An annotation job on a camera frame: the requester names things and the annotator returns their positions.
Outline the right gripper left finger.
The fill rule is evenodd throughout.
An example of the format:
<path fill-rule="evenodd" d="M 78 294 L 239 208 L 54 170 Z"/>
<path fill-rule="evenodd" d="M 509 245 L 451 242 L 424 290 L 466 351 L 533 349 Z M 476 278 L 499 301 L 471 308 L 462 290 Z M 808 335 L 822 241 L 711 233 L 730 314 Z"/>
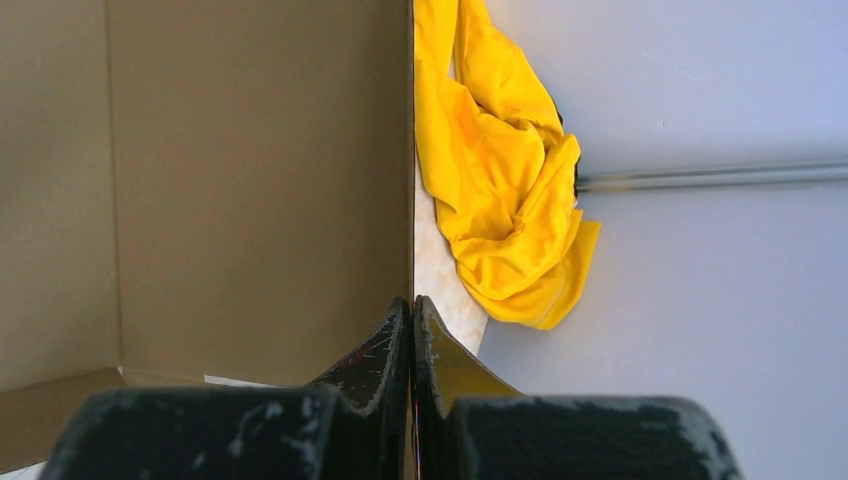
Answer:
<path fill-rule="evenodd" d="M 409 303 L 314 380 L 288 387 L 146 387 L 89 397 L 45 479 L 399 479 Z"/>

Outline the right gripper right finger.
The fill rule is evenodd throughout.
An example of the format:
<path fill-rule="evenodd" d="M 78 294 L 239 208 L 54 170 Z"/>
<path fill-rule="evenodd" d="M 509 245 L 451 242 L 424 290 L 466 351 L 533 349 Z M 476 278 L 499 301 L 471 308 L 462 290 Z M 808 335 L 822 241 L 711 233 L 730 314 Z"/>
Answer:
<path fill-rule="evenodd" d="M 524 394 L 413 306 L 421 479 L 739 479 L 722 429 L 679 397 Z"/>

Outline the brown cardboard box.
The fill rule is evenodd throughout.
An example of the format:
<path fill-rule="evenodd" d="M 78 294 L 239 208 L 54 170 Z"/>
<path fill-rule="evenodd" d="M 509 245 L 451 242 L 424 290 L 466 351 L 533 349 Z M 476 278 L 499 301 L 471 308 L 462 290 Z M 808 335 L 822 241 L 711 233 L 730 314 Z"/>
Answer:
<path fill-rule="evenodd" d="M 91 396 L 311 380 L 411 288 L 408 1 L 1 5 L 1 471 Z"/>

